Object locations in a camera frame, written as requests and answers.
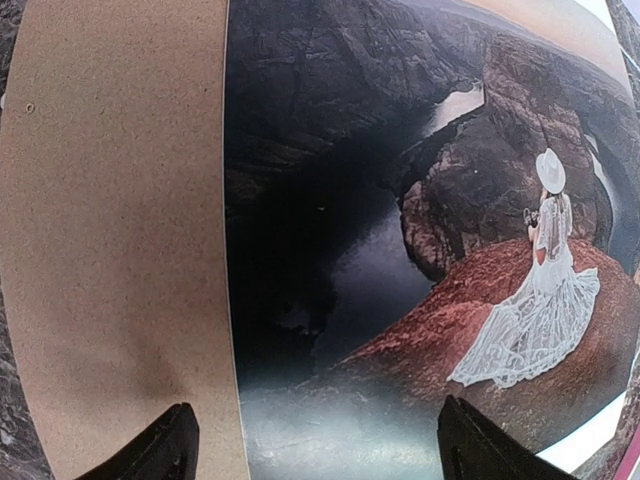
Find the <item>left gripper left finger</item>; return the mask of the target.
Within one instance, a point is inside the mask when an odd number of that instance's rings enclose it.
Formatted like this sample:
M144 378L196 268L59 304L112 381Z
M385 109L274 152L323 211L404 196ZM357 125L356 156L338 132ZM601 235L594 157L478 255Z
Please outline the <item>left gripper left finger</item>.
M192 406L174 404L112 457L77 480L194 480L199 434Z

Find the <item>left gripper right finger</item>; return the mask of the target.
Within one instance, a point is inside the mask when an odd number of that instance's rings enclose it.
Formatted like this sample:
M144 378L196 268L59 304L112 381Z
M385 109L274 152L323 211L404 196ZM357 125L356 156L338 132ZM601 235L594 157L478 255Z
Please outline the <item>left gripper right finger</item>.
M574 480L537 457L466 400L449 395L438 416L446 480Z

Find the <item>pink wooden picture frame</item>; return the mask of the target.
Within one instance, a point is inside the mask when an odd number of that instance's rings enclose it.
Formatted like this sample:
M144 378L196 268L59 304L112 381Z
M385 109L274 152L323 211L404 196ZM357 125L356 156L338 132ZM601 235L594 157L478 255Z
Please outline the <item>pink wooden picture frame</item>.
M637 429L613 477L614 480L633 479L638 470L640 455L640 430Z

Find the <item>photo print white border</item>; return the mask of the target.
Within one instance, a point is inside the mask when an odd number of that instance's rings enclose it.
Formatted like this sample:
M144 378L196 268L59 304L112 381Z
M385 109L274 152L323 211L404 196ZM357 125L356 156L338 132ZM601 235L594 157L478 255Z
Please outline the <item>photo print white border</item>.
M233 1L226 253L253 479L443 479L449 395L575 479L639 422L623 1Z

